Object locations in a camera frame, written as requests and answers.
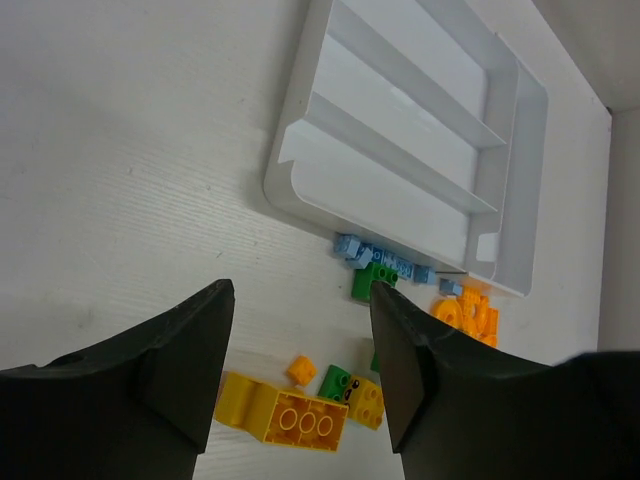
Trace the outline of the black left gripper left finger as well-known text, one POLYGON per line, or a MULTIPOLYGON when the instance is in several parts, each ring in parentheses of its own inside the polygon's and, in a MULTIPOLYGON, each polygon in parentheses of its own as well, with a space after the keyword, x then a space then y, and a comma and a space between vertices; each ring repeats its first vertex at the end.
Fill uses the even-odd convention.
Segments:
POLYGON ((1 374, 5 479, 189 479, 207 446, 234 286, 44 366, 1 374))

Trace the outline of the small orange round lego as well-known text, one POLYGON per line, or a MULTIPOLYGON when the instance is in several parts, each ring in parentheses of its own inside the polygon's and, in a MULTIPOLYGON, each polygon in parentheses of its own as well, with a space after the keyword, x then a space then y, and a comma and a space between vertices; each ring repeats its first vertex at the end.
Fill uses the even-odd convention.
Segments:
POLYGON ((316 377, 317 369, 307 356, 299 355, 287 368, 286 375, 295 385, 306 387, 316 377))

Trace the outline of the green L-shaped lego brick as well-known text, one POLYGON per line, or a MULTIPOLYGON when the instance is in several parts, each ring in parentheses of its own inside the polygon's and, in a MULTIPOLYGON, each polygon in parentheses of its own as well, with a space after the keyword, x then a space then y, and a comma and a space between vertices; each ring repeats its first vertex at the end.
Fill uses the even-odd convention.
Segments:
POLYGON ((396 270, 380 263, 371 262, 364 269, 355 271, 351 298, 359 302, 369 303, 371 286, 374 282, 379 281, 395 287, 398 279, 399 275, 396 270))

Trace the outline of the orange lego pieces cluster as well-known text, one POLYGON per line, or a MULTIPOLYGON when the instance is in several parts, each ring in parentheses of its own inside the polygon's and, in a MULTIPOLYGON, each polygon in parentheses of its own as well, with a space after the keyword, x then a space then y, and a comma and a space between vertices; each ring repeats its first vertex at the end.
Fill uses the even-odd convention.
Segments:
POLYGON ((462 309, 462 331, 481 343, 496 348, 500 311, 490 305, 489 297, 478 289, 464 287, 457 302, 462 309))

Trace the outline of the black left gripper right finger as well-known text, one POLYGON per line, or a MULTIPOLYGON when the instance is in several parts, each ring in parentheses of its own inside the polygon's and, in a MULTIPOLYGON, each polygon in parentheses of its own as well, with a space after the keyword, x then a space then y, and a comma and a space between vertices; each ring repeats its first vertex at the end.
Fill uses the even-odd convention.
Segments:
POLYGON ((392 448, 408 479, 635 479, 639 355, 547 366, 491 348, 372 286, 392 448))

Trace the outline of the large yellow arch lego brick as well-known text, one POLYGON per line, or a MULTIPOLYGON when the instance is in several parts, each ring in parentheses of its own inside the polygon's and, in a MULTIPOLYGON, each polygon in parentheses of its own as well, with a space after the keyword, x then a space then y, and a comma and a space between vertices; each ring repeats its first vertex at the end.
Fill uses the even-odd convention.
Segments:
POLYGON ((230 372, 214 419, 269 445, 314 451, 338 450, 348 408, 324 397, 284 389, 230 372))

